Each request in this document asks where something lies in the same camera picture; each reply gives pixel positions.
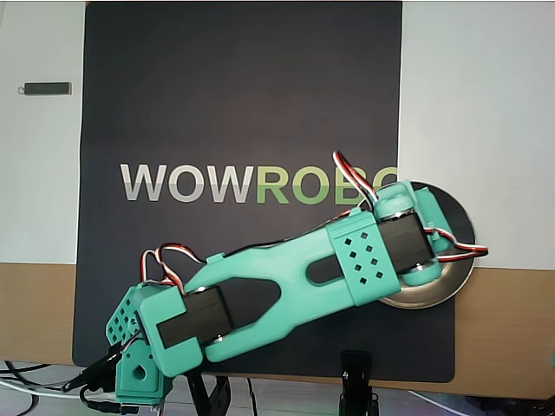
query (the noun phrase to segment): black clamp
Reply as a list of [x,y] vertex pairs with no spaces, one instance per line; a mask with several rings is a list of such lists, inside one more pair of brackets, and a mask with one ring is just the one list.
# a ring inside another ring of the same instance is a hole
[[339,399],[339,416],[379,416],[377,394],[369,386],[372,356],[366,351],[343,351],[343,393]]
[[216,376],[216,387],[208,396],[201,372],[198,369],[186,373],[185,376],[198,416],[225,416],[232,403],[232,388],[229,379]]

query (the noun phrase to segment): ventilation hole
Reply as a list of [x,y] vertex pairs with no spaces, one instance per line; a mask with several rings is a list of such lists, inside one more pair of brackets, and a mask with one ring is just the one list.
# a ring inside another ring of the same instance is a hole
[[147,377],[147,372],[142,366],[138,366],[135,370],[133,370],[133,376],[137,380],[144,380]]

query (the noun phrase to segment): wooden table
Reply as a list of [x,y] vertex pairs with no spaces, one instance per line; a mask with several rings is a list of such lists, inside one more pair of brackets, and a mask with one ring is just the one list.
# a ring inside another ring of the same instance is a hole
[[[0,263],[0,358],[72,365],[75,266]],[[555,270],[477,269],[456,298],[450,383],[376,387],[546,399],[555,394]],[[254,375],[340,383],[339,379]]]

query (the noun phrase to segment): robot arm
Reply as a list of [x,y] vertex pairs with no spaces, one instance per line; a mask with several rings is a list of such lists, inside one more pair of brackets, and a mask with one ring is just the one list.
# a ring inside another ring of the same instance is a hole
[[[441,275],[440,262],[447,259],[440,253],[451,245],[471,257],[487,253],[454,239],[428,188],[415,191],[408,181],[389,185],[372,205],[372,211],[357,207],[278,244],[208,257],[184,289],[151,281],[130,288],[106,326],[110,345],[119,349],[118,401],[159,404],[172,379],[204,359],[224,361],[279,341],[306,322],[390,296],[402,282],[430,283]],[[307,268],[330,256],[343,275],[313,283]],[[233,327],[219,290],[237,276],[272,280],[281,289],[278,301],[243,328]]]

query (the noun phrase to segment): round metal base plate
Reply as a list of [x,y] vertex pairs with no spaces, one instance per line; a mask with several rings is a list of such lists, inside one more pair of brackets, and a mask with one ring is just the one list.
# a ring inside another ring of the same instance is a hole
[[[470,218],[455,198],[436,186],[423,184],[422,182],[411,183],[415,190],[427,186],[434,194],[451,226],[453,234],[459,241],[470,244],[475,242]],[[449,252],[454,251],[450,249],[446,251],[446,254]],[[424,309],[445,302],[454,296],[467,282],[472,272],[473,263],[473,258],[459,262],[444,263],[441,266],[441,276],[439,279],[417,287],[407,286],[401,281],[402,288],[400,292],[389,297],[384,297],[380,301],[401,309]]]

